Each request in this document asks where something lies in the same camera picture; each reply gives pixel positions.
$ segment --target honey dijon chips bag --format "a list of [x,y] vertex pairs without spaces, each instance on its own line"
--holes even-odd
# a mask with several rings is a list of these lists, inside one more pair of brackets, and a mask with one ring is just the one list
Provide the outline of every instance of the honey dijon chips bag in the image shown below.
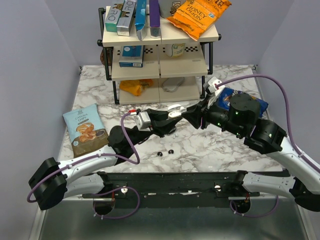
[[167,19],[197,41],[230,5],[228,0],[187,0]]

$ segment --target orange snack bag on shelf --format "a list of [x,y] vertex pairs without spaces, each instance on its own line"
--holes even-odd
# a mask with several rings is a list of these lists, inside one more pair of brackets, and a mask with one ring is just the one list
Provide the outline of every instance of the orange snack bag on shelf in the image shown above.
[[187,0],[167,19],[197,41],[230,5],[228,0]]
[[153,84],[154,81],[152,79],[124,80],[120,82],[119,88],[135,96],[140,96],[146,88],[151,87]]

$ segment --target white marble surface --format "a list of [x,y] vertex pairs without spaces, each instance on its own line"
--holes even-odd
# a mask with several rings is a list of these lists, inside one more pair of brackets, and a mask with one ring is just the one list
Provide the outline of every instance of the white marble surface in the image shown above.
[[[252,74],[250,66],[214,66],[213,76],[225,81],[234,77]],[[91,104],[98,104],[100,117],[109,133],[115,125],[120,125],[121,116],[128,110],[140,108],[142,110],[152,108],[165,110],[172,105],[166,103],[150,103],[132,105],[115,105],[112,83],[105,85],[106,74],[102,66],[84,66],[74,100],[73,109],[84,108]],[[248,94],[260,97],[258,88],[253,78],[231,83],[228,87],[242,90]],[[196,103],[193,101],[179,102],[183,105]],[[125,126],[134,126],[133,118],[125,120]],[[237,139],[228,132],[221,132],[213,125],[207,129],[194,129],[186,120],[177,125],[178,137],[173,136],[159,138],[150,137],[145,143],[136,146],[140,155],[139,165],[128,162],[117,166],[105,168],[107,173],[159,173],[159,172],[223,172],[223,171],[281,171],[282,167],[276,161],[249,149],[243,144],[243,139]],[[60,161],[73,158],[73,151],[69,135],[64,136],[63,147],[60,153]]]

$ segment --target small plastic bag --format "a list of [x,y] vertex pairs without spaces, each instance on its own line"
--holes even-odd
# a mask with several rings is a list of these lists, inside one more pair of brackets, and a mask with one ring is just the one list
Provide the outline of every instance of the small plastic bag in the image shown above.
[[75,158],[96,151],[109,143],[97,104],[67,112],[63,114],[63,118]]

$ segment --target shelf unit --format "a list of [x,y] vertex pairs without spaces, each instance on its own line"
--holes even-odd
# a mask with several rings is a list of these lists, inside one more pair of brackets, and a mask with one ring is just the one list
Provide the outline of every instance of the shelf unit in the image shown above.
[[[202,77],[202,85],[205,83],[205,75],[213,73],[213,42],[219,41],[221,35],[216,27],[211,26],[198,41],[192,40],[184,31],[173,26],[167,19],[161,18],[161,38],[151,38],[150,29],[147,29],[147,36],[140,41],[137,38],[135,25],[132,25],[130,36],[118,36],[116,32],[105,30],[104,15],[108,14],[110,7],[99,8],[99,21],[102,39],[97,41],[98,46],[102,47],[106,84],[112,82],[113,96],[115,104],[138,104],[138,103],[158,103],[174,102],[183,100],[193,100],[205,97],[205,90],[202,87],[199,94],[195,76]],[[149,6],[147,12],[147,26],[149,26]],[[169,57],[164,52],[165,44],[185,43],[183,55],[174,58]],[[145,46],[143,67],[120,67],[119,54],[121,46]],[[209,69],[205,60],[205,45],[209,47]],[[107,49],[112,54],[112,66],[108,65]],[[176,92],[165,92],[162,83],[167,78],[185,77],[185,81],[179,86]],[[129,92],[119,90],[115,81],[153,79],[154,85],[144,91],[141,96],[133,96]]]

